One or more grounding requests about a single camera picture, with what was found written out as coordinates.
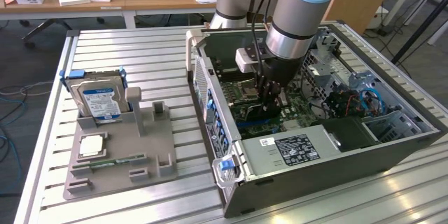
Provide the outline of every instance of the hard drive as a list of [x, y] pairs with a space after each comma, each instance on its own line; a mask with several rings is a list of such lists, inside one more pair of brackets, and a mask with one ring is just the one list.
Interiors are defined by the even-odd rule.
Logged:
[[123, 96], [125, 75], [123, 69], [69, 72], [62, 82], [71, 94], [79, 116], [91, 116], [98, 124], [121, 120], [121, 113], [130, 110]]

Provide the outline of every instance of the white sticker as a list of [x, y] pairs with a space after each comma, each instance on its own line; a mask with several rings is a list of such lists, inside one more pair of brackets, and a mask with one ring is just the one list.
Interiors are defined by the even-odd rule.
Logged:
[[121, 6], [101, 6], [101, 10], [117, 10], [121, 9]]
[[113, 100], [113, 89], [83, 90], [82, 95], [94, 118], [109, 120], [119, 116], [119, 106]]
[[261, 144], [261, 146], [267, 146], [267, 145], [274, 144], [274, 139], [273, 139], [273, 137], [259, 139], [259, 144]]

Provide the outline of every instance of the aluminum extrusion table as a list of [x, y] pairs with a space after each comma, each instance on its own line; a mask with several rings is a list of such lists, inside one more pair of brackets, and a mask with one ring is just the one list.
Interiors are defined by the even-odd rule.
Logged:
[[[448, 124], [446, 109], [362, 38], [347, 27], [335, 26]], [[77, 111], [55, 75], [14, 223], [446, 223], [446, 137], [381, 174], [237, 218], [222, 218], [185, 78], [185, 32], [194, 28], [199, 27], [71, 32], [58, 64], [58, 70], [101, 71], [123, 66], [129, 86], [142, 90], [141, 107], [163, 100], [170, 108], [178, 178], [106, 196], [63, 200]], [[351, 52], [341, 51], [353, 69], [361, 70]]]

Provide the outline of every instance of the power supply label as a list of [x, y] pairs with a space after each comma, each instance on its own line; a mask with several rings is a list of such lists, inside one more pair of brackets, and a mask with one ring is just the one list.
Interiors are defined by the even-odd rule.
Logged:
[[305, 134], [274, 141], [287, 166], [318, 159], [318, 153]]
[[94, 118], [109, 120], [119, 116], [119, 106], [113, 100], [111, 88], [85, 90], [82, 95]]

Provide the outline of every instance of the gray floor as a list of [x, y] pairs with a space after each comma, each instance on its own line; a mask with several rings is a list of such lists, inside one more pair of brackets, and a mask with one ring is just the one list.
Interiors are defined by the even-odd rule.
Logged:
[[[383, 6], [390, 9], [395, 0], [385, 0]], [[401, 14], [415, 0], [407, 0]], [[419, 12], [415, 19], [409, 26], [402, 27], [402, 35], [397, 35], [394, 40], [389, 43], [389, 49], [395, 53], [405, 43], [407, 37], [421, 24], [426, 15], [431, 11], [433, 7], [426, 4], [425, 10]], [[163, 24], [161, 15], [153, 17], [142, 17], [147, 24]], [[426, 38], [430, 33], [438, 28], [448, 18], [448, 12], [442, 12], [439, 17], [433, 22], [421, 39]], [[198, 18], [190, 16], [191, 25], [198, 23]], [[31, 27], [38, 25], [41, 20], [30, 20]], [[123, 21], [121, 17], [106, 17], [105, 24], [95, 23], [94, 18], [69, 19], [67, 24], [73, 29], [114, 29], [123, 28]], [[170, 23], [171, 26], [186, 25], [186, 15], [174, 15]], [[55, 66], [58, 63], [59, 51], [63, 44], [65, 30], [58, 25], [51, 25], [42, 34], [34, 37], [33, 41], [37, 45], [35, 49], [26, 50], [21, 45], [19, 37], [30, 30], [30, 28], [21, 27], [17, 21], [10, 21], [9, 25], [0, 30], [0, 41], [2, 45], [0, 53], [0, 87], [10, 85], [26, 85], [37, 81], [50, 80], [54, 76]], [[435, 46], [422, 45], [419, 50], [405, 62], [405, 67], [411, 75], [413, 80], [421, 85], [421, 87], [433, 95], [433, 97], [443, 104], [448, 105], [448, 60], [445, 55], [448, 52], [446, 44], [448, 33], [439, 38]], [[381, 37], [383, 41], [387, 41], [389, 36]], [[377, 39], [366, 39], [370, 44], [377, 48], [382, 48], [382, 44]], [[390, 54], [383, 51], [385, 56], [390, 57]], [[49, 86], [41, 86], [30, 92], [41, 92], [49, 89]], [[21, 99], [21, 97], [10, 96], [9, 99]], [[6, 135], [13, 140], [17, 146], [17, 152], [19, 155], [19, 163], [22, 166], [22, 174], [25, 176], [31, 158], [35, 138], [38, 135], [39, 123], [43, 117], [43, 111], [46, 106], [47, 95], [37, 97], [29, 97], [26, 100], [27, 110], [25, 115], [18, 118], [13, 124], [5, 127]], [[0, 101], [0, 116], [2, 116], [13, 108], [13, 104]], [[0, 157], [2, 156], [3, 149], [0, 150]], [[7, 154], [3, 162], [0, 163], [0, 192], [1, 190], [15, 181], [17, 165], [11, 153]], [[23, 183], [23, 177], [19, 179], [15, 188], [11, 192], [18, 193], [21, 191]], [[18, 197], [0, 197], [0, 223], [11, 223], [14, 213], [17, 209]]]

